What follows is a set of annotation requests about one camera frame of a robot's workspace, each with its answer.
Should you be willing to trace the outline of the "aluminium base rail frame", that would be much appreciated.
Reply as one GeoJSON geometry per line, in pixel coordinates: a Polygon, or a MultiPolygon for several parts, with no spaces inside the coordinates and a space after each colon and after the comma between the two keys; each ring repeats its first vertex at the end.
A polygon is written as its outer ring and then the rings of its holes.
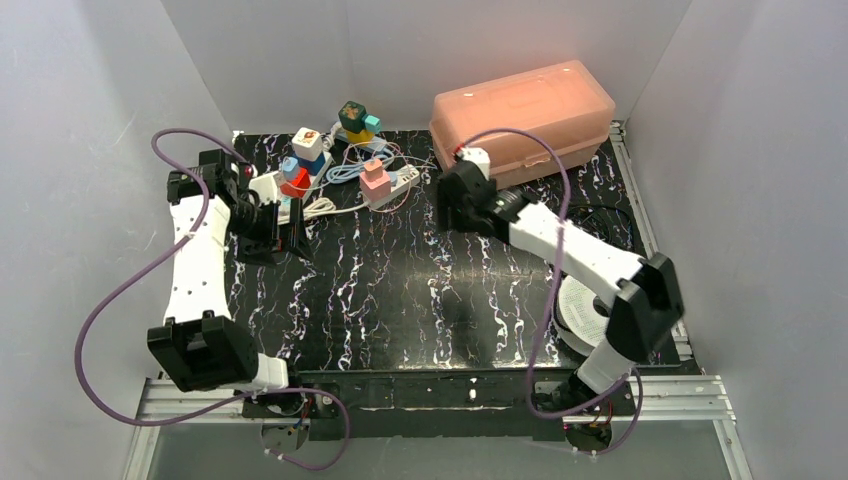
{"type": "MultiPolygon", "coordinates": [[[[348,409],[355,437],[532,436],[552,439],[553,428],[526,405],[519,369],[308,371],[305,386],[327,391],[348,409]]],[[[672,375],[649,368],[609,395],[617,421],[707,421],[714,425],[728,470],[748,479],[750,468],[735,431],[735,413],[720,376],[672,375]]],[[[137,417],[158,421],[183,416],[201,423],[267,420],[281,423],[262,397],[237,400],[231,389],[184,393],[171,381],[146,382],[137,417]]]]}

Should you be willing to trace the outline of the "pink translucent storage box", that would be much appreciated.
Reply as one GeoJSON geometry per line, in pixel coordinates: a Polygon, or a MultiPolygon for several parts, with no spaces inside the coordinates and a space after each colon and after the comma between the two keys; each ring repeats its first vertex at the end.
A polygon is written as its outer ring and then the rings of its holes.
{"type": "Polygon", "coordinates": [[[490,157],[490,177],[500,189],[588,163],[608,139],[615,103],[579,61],[514,74],[434,99],[429,132],[444,169],[457,146],[494,128],[515,128],[545,141],[553,160],[535,141],[512,133],[487,135],[472,145],[490,157]]]}

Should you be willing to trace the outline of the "long white power strip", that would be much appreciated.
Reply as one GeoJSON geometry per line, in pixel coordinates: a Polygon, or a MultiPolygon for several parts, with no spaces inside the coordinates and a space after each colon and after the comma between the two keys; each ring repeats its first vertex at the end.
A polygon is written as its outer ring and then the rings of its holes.
{"type": "Polygon", "coordinates": [[[322,185],[325,174],[333,163],[332,155],[325,150],[314,162],[306,161],[295,155],[285,156],[279,162],[279,169],[274,171],[274,179],[281,193],[279,208],[279,223],[289,221],[292,202],[300,200],[306,205],[307,200],[317,192],[322,185]]]}

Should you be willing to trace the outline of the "pink power adapter plug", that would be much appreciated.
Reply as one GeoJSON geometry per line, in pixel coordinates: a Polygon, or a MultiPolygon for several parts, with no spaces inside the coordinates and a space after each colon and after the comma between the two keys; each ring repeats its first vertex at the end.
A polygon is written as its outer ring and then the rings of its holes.
{"type": "Polygon", "coordinates": [[[371,207],[378,207],[392,189],[390,176],[378,158],[363,163],[359,183],[360,190],[371,207]]]}

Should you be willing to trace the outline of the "red power adapter plug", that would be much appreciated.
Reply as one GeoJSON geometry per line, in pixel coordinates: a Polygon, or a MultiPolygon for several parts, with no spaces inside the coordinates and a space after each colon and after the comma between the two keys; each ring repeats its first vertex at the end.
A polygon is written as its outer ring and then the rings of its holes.
{"type": "Polygon", "coordinates": [[[296,165],[294,169],[281,170],[282,179],[279,189],[284,196],[305,198],[311,189],[311,177],[308,172],[296,165]]]}

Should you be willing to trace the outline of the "blue power adapter plug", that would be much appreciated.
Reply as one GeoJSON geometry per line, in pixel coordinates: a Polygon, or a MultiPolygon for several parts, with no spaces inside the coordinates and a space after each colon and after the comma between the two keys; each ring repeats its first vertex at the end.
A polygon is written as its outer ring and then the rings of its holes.
{"type": "Polygon", "coordinates": [[[322,169],[326,165],[327,162],[327,153],[322,152],[319,154],[315,160],[307,160],[304,158],[299,159],[299,164],[302,168],[304,168],[309,175],[311,176],[319,176],[322,169]]]}

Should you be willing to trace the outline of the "green and yellow adapter stack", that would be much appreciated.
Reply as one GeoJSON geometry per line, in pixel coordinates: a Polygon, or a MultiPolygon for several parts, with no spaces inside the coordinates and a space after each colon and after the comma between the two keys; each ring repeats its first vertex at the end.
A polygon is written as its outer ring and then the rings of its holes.
{"type": "Polygon", "coordinates": [[[381,120],[358,102],[349,100],[338,111],[342,136],[356,147],[365,147],[382,131],[381,120]]]}

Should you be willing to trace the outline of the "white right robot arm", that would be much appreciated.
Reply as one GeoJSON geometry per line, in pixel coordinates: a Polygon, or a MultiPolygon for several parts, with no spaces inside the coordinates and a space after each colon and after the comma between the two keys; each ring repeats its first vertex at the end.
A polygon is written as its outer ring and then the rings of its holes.
{"type": "Polygon", "coordinates": [[[571,390],[601,394],[648,359],[685,308],[675,266],[612,246],[520,189],[497,189],[480,167],[460,161],[437,180],[440,229],[496,238],[531,253],[560,275],[588,287],[609,309],[605,337],[570,381],[571,390]]]}

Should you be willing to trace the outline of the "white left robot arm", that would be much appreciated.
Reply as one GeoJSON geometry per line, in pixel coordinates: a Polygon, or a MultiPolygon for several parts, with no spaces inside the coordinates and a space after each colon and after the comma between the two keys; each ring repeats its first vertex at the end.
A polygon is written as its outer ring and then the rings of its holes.
{"type": "Polygon", "coordinates": [[[257,175],[222,149],[201,152],[192,170],[210,196],[190,176],[169,174],[167,200],[180,248],[163,324],[148,330],[148,349],[183,392],[286,388],[285,361],[260,353],[231,314],[225,260],[229,240],[243,264],[273,267],[288,254],[312,260],[303,204],[292,200],[288,221],[280,222],[283,197],[274,175],[257,175]]]}

